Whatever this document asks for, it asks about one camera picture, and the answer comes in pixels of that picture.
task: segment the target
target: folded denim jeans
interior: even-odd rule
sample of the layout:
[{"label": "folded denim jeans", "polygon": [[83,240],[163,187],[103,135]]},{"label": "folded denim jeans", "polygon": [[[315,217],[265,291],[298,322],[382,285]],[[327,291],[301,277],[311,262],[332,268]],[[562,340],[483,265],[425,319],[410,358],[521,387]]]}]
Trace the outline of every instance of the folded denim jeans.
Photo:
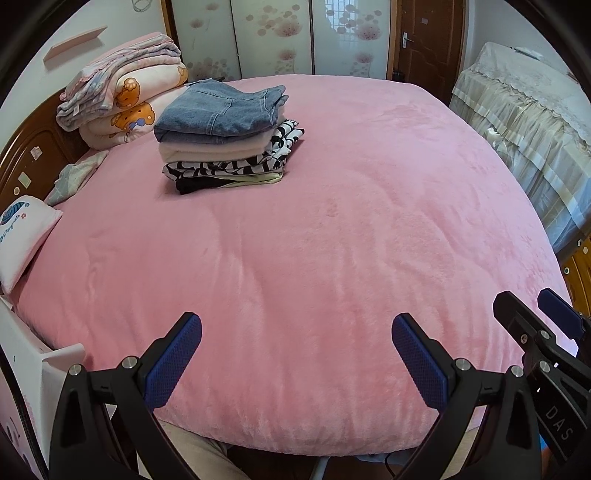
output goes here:
[{"label": "folded denim jeans", "polygon": [[283,85],[245,93],[217,80],[200,80],[166,107],[154,135],[159,142],[243,140],[277,126],[279,108],[288,99],[284,92]]}]

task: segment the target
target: pink blanket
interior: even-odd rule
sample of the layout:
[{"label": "pink blanket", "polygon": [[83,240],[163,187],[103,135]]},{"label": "pink blanket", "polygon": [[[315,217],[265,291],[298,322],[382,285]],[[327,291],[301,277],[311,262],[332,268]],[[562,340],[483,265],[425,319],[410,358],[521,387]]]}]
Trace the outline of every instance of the pink blanket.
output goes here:
[{"label": "pink blanket", "polygon": [[152,133],[119,145],[60,205],[18,313],[110,368],[194,311],[203,340],[162,419],[291,453],[415,446],[436,413],[392,345],[394,316],[505,371],[521,350],[492,302],[508,289],[535,307],[544,287],[567,299],[558,263],[500,158],[427,92],[329,76],[235,85],[279,83],[306,129],[281,182],[181,197]]}]

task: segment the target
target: blue gripper pad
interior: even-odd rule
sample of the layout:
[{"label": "blue gripper pad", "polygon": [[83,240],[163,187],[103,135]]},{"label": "blue gripper pad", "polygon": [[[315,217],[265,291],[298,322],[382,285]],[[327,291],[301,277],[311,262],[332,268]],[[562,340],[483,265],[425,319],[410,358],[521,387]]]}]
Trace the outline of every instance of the blue gripper pad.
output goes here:
[{"label": "blue gripper pad", "polygon": [[581,316],[549,288],[538,295],[538,308],[571,340],[578,340],[584,335]]},{"label": "blue gripper pad", "polygon": [[139,373],[148,409],[164,407],[172,395],[202,337],[201,320],[186,312],[165,338],[156,340],[141,358]]},{"label": "blue gripper pad", "polygon": [[410,314],[403,313],[394,319],[392,342],[396,350],[427,407],[442,412],[449,398],[449,382],[426,346],[431,341]]}]

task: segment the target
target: metal screw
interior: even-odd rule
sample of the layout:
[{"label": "metal screw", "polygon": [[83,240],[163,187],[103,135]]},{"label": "metal screw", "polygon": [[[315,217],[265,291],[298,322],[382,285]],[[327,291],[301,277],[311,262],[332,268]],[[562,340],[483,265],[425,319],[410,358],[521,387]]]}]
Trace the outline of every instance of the metal screw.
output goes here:
[{"label": "metal screw", "polygon": [[518,367],[517,365],[513,365],[511,367],[511,373],[515,375],[517,378],[523,377],[523,369]]},{"label": "metal screw", "polygon": [[462,370],[462,372],[465,372],[466,370],[470,370],[472,364],[465,358],[458,358],[456,360],[456,367]]},{"label": "metal screw", "polygon": [[123,368],[133,368],[138,364],[138,358],[136,356],[126,356],[121,362]]},{"label": "metal screw", "polygon": [[68,370],[68,373],[73,377],[78,375],[80,372],[82,372],[82,365],[80,365],[80,364],[74,364]]}]

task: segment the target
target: orange bear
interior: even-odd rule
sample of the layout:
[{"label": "orange bear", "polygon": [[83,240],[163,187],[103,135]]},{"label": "orange bear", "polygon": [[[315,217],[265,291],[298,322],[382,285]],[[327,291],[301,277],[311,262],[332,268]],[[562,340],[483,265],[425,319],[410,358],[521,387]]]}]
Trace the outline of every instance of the orange bear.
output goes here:
[{"label": "orange bear", "polygon": [[139,100],[139,83],[134,78],[127,78],[123,82],[121,91],[115,97],[115,103],[119,108],[133,107]]},{"label": "orange bear", "polygon": [[148,102],[140,103],[125,112],[118,113],[111,117],[111,125],[131,132],[135,127],[152,125],[156,120],[156,113]]},{"label": "orange bear", "polygon": [[178,68],[178,72],[181,76],[180,80],[177,83],[177,87],[180,87],[183,83],[185,83],[189,79],[189,71],[187,70],[187,67],[185,67],[185,66],[177,67],[177,68]]}]

